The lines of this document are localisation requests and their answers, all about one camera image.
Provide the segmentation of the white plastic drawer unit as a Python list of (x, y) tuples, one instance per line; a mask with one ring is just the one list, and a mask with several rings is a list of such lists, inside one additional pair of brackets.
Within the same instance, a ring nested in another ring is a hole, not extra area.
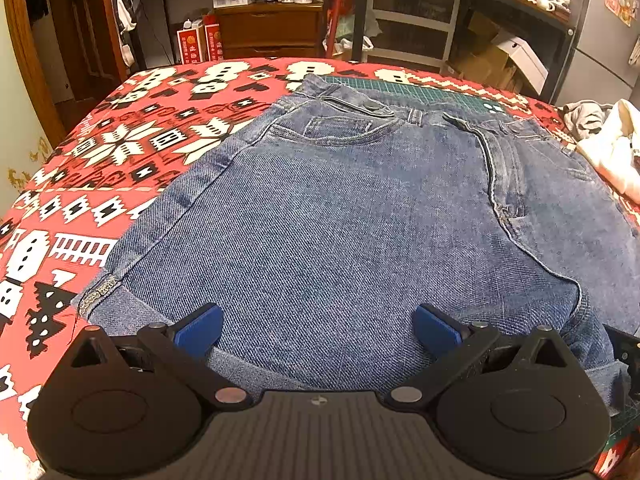
[(448, 61), (460, 0), (367, 0), (369, 62), (438, 72)]

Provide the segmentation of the white open shoe box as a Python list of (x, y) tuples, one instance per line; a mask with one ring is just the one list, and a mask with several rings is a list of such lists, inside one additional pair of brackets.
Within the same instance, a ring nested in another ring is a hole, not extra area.
[(534, 50), (529, 47), (529, 44), (524, 39), (513, 36), (505, 30), (498, 32), (491, 43), (510, 58), (528, 84), (534, 89), (536, 95), (540, 96), (542, 90), (544, 90), (548, 70)]

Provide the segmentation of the right red white carton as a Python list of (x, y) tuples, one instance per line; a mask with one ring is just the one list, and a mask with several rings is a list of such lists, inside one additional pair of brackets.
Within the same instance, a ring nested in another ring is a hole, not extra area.
[(220, 24), (215, 14), (207, 14), (203, 18), (205, 42), (209, 61), (222, 61), (224, 48), (222, 47)]

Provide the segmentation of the left red white carton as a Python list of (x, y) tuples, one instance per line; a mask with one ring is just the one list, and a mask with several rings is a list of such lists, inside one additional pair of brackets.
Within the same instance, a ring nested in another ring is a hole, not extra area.
[(198, 64), (207, 60), (202, 20), (186, 20), (177, 32), (177, 40), (182, 64)]

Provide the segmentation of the brown wooden door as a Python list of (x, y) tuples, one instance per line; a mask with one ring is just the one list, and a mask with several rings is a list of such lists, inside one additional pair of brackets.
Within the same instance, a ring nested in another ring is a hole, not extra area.
[(54, 148), (127, 77), (112, 0), (3, 0), (18, 70)]

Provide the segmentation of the brown wooden drawer cabinet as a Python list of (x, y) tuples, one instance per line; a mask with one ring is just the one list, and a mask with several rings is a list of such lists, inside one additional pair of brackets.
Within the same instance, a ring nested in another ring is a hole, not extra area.
[(214, 10), (224, 58), (318, 58), (319, 3), (251, 3)]

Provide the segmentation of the green cutting mat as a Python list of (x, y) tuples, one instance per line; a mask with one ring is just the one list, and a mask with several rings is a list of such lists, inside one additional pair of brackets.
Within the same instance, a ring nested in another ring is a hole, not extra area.
[(398, 84), (377, 79), (362, 79), (342, 76), (322, 76), (326, 82), (332, 84), (344, 84), (358, 90), (378, 91), (393, 96), (406, 96), (424, 104), (449, 104), (462, 107), (465, 110), (486, 114), (507, 115), (508, 110), (499, 102), (481, 98), (480, 96), (468, 96), (465, 93), (442, 90), (433, 87), (421, 87), (414, 84)]

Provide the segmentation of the red white carton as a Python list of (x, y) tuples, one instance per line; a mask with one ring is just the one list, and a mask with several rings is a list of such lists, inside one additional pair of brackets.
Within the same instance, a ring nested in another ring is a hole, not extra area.
[(198, 64), (207, 60), (202, 20), (186, 20), (177, 32), (177, 40), (182, 64)]
[(222, 61), (224, 48), (222, 47), (220, 24), (215, 14), (207, 14), (203, 18), (205, 42), (209, 61)]

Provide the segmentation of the cream white garment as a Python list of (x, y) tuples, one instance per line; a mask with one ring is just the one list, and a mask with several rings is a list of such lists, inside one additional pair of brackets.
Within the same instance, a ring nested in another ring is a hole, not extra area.
[(579, 141), (577, 146), (617, 192), (639, 203), (639, 111), (631, 102), (617, 101), (600, 132)]

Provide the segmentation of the grey refrigerator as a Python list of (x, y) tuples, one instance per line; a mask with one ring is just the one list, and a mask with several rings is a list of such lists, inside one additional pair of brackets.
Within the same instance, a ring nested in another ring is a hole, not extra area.
[(630, 62), (639, 39), (639, 0), (570, 0), (568, 53), (550, 102), (629, 99), (639, 78)]

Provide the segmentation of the grey crumpled garment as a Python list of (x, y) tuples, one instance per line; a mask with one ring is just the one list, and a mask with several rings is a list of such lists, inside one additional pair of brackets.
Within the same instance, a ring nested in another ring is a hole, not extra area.
[(576, 141), (581, 141), (601, 131), (612, 107), (612, 104), (581, 100), (563, 105), (559, 112), (568, 132)]

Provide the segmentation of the blue denim jeans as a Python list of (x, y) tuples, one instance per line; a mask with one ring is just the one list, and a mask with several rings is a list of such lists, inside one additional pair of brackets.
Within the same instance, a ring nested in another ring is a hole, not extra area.
[(431, 357), (427, 302), (507, 335), (556, 330), (612, 412), (608, 326), (639, 328), (639, 231), (532, 120), (309, 76), (178, 177), (79, 296), (111, 335), (218, 304), (209, 366), (250, 393), (385, 392)]

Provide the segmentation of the red patterned bed cover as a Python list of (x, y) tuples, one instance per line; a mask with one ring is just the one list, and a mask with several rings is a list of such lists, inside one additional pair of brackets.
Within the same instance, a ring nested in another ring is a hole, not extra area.
[[(563, 132), (547, 104), (456, 78), (383, 65), (250, 58), (132, 76), (100, 103), (32, 177), (1, 227), (1, 261), (37, 242), (37, 271), (1, 307), (1, 474), (35, 479), (27, 437), (32, 402), (81, 329), (70, 298), (104, 266), (116, 240), (194, 160), (238, 130), (307, 74), (377, 79), (480, 96), (513, 117)], [(370, 396), (275, 394), (253, 417), (233, 415), (198, 446), (206, 479), (387, 476), (394, 444), (415, 444), (405, 465), (424, 479), (469, 479), (439, 438), (383, 411)]]

